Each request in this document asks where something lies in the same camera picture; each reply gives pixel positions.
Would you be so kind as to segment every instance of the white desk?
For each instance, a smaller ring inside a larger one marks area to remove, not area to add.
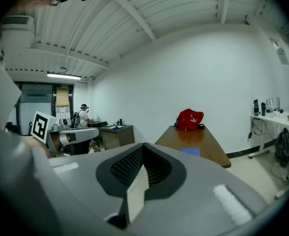
[[[262,115],[259,115],[259,116],[250,115],[250,116],[253,117],[253,118],[258,118],[258,119],[265,120],[265,121],[271,121],[271,122],[275,122],[275,123],[278,123],[280,125],[283,125],[285,127],[289,127],[289,120],[288,120],[288,117],[287,117],[288,115],[289,115],[289,113],[283,112],[282,114],[280,114],[279,117],[277,117],[277,116],[270,117],[270,116],[262,116]],[[255,156],[255,155],[259,155],[259,154],[262,154],[262,153],[265,153],[265,152],[269,152],[268,150],[266,150],[266,151],[263,150],[263,146],[264,146],[264,139],[263,138],[264,138],[264,135],[261,135],[259,151],[251,153],[251,154],[248,155],[248,157],[250,159],[252,159],[253,156]]]

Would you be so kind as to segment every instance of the white ceiling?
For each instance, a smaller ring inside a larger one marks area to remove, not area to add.
[[[5,52],[10,75],[66,74],[97,78],[116,59],[171,32],[204,24],[246,24],[249,13],[286,34],[289,22],[273,0],[69,0],[35,12],[31,49]]]

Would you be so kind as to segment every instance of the red backpack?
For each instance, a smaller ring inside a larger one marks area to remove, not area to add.
[[[175,127],[181,130],[196,130],[203,119],[203,112],[195,112],[191,109],[186,109],[180,112]]]

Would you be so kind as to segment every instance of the fluorescent light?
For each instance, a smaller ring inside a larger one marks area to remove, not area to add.
[[[47,76],[53,77],[53,78],[71,79],[71,80],[80,80],[81,79],[81,77],[78,77],[78,76],[63,75],[63,74],[58,74],[58,73],[47,73]]]

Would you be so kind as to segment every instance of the tiled floor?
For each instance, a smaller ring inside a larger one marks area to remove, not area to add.
[[[284,189],[289,182],[281,178],[289,173],[289,165],[283,168],[275,160],[274,149],[269,153],[257,155],[249,159],[247,155],[230,159],[231,172],[255,189],[268,204],[274,201],[278,191]]]
[[[241,156],[230,159],[232,166],[227,169],[242,181],[255,189],[268,204],[274,201],[275,194],[285,188],[289,183],[280,178],[289,172],[289,165],[286,168],[280,167],[274,157],[274,148],[270,153],[265,153],[249,159],[248,156]],[[132,222],[144,206],[144,192],[149,188],[148,176],[142,166],[137,177],[128,189],[129,218]]]

